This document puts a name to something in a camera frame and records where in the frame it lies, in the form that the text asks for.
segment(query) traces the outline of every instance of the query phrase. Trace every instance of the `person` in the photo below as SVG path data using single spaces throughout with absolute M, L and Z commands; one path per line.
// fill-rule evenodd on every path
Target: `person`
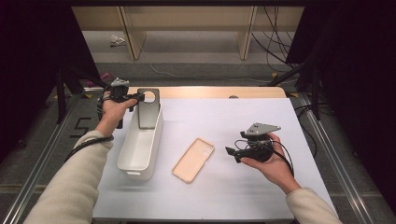
M 123 118 L 127 108 L 137 104 L 136 99 L 123 103 L 106 100 L 103 116 L 94 131 L 82 136 L 76 143 L 109 137 Z M 97 187 L 102 177 L 111 142 L 84 147 L 72 156 L 51 179 L 24 223 L 92 223 L 92 211 L 98 197 Z
M 285 156 L 280 139 L 274 133 L 268 133 L 274 141 L 274 150 Z M 276 154 L 266 162 L 251 158 L 242 158 L 241 162 L 256 168 L 272 183 L 285 192 L 286 203 L 300 223 L 341 223 L 338 216 L 312 189 L 302 188 L 291 174 L 289 166 Z
M 103 116 L 94 131 L 86 133 L 76 143 L 109 137 L 123 118 L 125 110 L 137 104 L 135 99 L 123 103 L 106 100 Z M 279 138 L 269 133 L 280 142 Z M 92 211 L 98 197 L 97 187 L 106 164 L 111 142 L 84 147 L 61 167 L 41 194 L 24 223 L 92 223 Z M 276 151 L 284 155 L 281 146 Z M 334 211 L 312 189 L 303 189 L 291 175 L 289 167 L 278 156 L 266 162 L 243 158 L 242 163 L 261 171 L 286 194 L 287 204 L 300 223 L 341 223 Z

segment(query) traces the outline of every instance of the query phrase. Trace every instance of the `phone case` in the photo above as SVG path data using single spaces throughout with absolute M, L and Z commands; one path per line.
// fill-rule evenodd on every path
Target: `phone case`
M 215 147 L 205 140 L 201 138 L 195 139 L 177 162 L 172 173 L 184 182 L 190 184 L 198 175 L 214 149 Z

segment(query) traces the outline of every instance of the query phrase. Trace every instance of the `white sleeve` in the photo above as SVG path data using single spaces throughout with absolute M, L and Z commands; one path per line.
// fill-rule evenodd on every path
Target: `white sleeve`
M 286 196 L 286 203 L 296 219 L 302 224 L 341 223 L 338 216 L 312 189 L 302 188 Z
M 76 146 L 103 135 L 86 133 Z M 24 223 L 91 223 L 97 187 L 111 142 L 84 147 L 71 157 L 49 182 Z

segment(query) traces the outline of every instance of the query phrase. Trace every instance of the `gray carpet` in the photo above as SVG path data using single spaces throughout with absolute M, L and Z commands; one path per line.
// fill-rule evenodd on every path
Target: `gray carpet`
M 271 69 L 268 65 L 263 64 L 224 65 L 164 63 L 154 64 L 153 66 L 159 71 L 183 77 L 170 77 L 169 75 L 155 73 L 149 67 L 148 63 L 97 64 L 100 73 L 110 72 L 113 77 L 129 79 L 133 86 L 259 86 L 272 80 Z M 285 67 L 285 65 L 277 65 L 276 69 L 288 69 L 288 67 Z M 186 74 L 189 74 L 191 77 L 206 77 L 206 79 L 187 78 L 184 77 Z M 255 80 L 229 80 L 229 78 L 249 78 Z M 293 82 L 282 84 L 281 87 L 283 87 L 287 92 L 294 91 L 292 84 Z M 12 202 L 21 190 L 21 185 L 24 184 L 31 170 L 35 166 L 35 162 L 37 161 L 39 154 L 46 146 L 47 141 L 50 139 L 52 131 L 55 128 L 57 105 L 54 95 L 55 93 L 53 93 L 47 101 L 48 108 L 42 109 L 40 115 L 36 119 L 36 123 L 30 127 L 30 132 L 25 137 L 27 147 L 16 148 L 0 164 L 0 218 L 2 219 L 7 214 L 8 208 L 12 205 Z M 57 144 L 56 150 L 53 152 L 43 175 L 40 177 L 35 192 L 24 209 L 20 222 L 24 220 L 32 206 L 35 204 L 42 189 L 50 182 L 53 175 L 62 166 L 64 158 L 76 143 L 77 137 L 85 133 L 85 130 L 76 128 L 77 124 L 79 123 L 78 127 L 86 127 L 89 130 L 92 130 L 95 127 L 97 123 L 95 112 L 96 98 L 97 95 L 88 95 L 88 97 L 84 96 L 78 100 L 69 121 L 65 124 L 62 138 Z M 290 100 L 294 107 L 301 105 L 299 98 L 290 97 Z M 340 155 L 343 164 L 347 168 L 354 185 L 366 202 L 375 223 L 396 223 L 396 217 L 388 208 L 370 176 L 367 175 L 364 167 L 359 161 L 359 158 L 353 155 L 353 149 L 348 143 L 337 118 L 332 115 L 332 111 L 329 108 L 321 108 L 320 111 L 321 122 L 325 127 L 326 132 L 331 137 L 332 143 L 334 144 L 337 153 Z M 306 115 L 302 116 L 301 123 L 309 133 L 315 136 Z M 306 136 L 306 139 L 311 149 L 314 150 L 313 140 L 311 140 L 308 135 Z M 318 153 L 315 160 L 340 219 L 344 223 L 359 223 L 344 190 L 334 174 L 323 148 L 317 138 L 315 141 L 318 144 Z

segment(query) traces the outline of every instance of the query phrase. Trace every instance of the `desk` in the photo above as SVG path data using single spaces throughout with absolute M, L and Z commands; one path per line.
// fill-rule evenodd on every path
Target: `desk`
M 290 100 L 280 88 L 159 88 L 163 132 L 153 177 L 128 179 L 117 167 L 127 129 L 114 132 L 114 147 L 99 184 L 95 220 L 258 221 L 293 219 L 281 189 L 257 170 L 238 164 L 225 148 L 253 122 L 281 126 L 276 134 L 292 158 L 296 179 L 332 207 Z M 227 99 L 237 95 L 240 99 Z M 128 127 L 131 113 L 124 117 Z M 215 151 L 191 184 L 172 175 L 172 168 L 196 138 Z

